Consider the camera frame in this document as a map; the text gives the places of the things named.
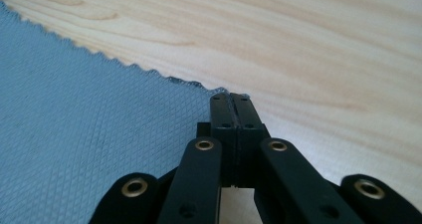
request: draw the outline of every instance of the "blue cloth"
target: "blue cloth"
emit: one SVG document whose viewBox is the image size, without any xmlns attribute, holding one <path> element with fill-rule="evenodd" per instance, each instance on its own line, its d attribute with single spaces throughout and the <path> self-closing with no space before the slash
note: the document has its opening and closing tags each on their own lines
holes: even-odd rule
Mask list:
<svg viewBox="0 0 422 224">
<path fill-rule="evenodd" d="M 177 166 L 221 92 L 92 55 L 0 1 L 0 223 L 87 223 L 120 177 Z"/>
</svg>

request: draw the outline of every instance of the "wooden surface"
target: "wooden surface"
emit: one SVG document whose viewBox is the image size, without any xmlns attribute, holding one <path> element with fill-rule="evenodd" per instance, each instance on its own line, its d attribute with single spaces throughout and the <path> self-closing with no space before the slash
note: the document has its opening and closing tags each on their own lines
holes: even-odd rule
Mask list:
<svg viewBox="0 0 422 224">
<path fill-rule="evenodd" d="M 249 94 L 322 176 L 373 175 L 422 210 L 422 0 L 4 1 L 93 52 Z M 250 191 L 222 205 L 222 223 L 259 223 Z"/>
</svg>

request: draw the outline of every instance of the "wood grain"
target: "wood grain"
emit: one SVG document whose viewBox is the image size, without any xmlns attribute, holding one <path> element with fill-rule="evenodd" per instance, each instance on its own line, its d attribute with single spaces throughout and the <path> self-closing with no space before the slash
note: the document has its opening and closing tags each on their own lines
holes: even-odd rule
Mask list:
<svg viewBox="0 0 422 224">
<path fill-rule="evenodd" d="M 77 46 L 249 94 L 325 178 L 373 175 L 422 210 L 422 0 L 4 1 Z M 259 222 L 250 194 L 223 194 L 222 222 Z"/>
</svg>

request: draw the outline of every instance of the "textured fabric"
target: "textured fabric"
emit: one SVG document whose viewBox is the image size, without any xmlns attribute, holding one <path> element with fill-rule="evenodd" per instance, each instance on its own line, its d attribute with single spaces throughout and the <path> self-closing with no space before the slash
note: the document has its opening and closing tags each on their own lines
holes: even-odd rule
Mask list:
<svg viewBox="0 0 422 224">
<path fill-rule="evenodd" d="M 92 55 L 0 2 L 0 223 L 87 223 L 120 177 L 175 167 L 220 92 Z"/>
</svg>

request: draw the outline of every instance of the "metal grommet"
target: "metal grommet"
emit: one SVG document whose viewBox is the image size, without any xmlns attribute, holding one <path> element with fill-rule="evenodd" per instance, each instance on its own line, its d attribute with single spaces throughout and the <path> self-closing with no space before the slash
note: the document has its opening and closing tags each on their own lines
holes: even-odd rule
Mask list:
<svg viewBox="0 0 422 224">
<path fill-rule="evenodd" d="M 364 196 L 372 199 L 382 199 L 385 196 L 385 192 L 380 187 L 365 179 L 357 180 L 354 183 L 354 188 Z"/>
<path fill-rule="evenodd" d="M 206 151 L 206 150 L 213 148 L 214 143 L 212 143 L 211 141 L 208 141 L 208 140 L 201 140 L 201 141 L 198 141 L 197 143 L 195 143 L 195 146 L 199 150 Z"/>
<path fill-rule="evenodd" d="M 140 177 L 129 180 L 121 188 L 121 194 L 126 197 L 137 197 L 146 191 L 148 183 Z"/>
<path fill-rule="evenodd" d="M 271 141 L 269 147 L 274 151 L 285 151 L 288 149 L 288 146 L 280 141 Z"/>
</svg>

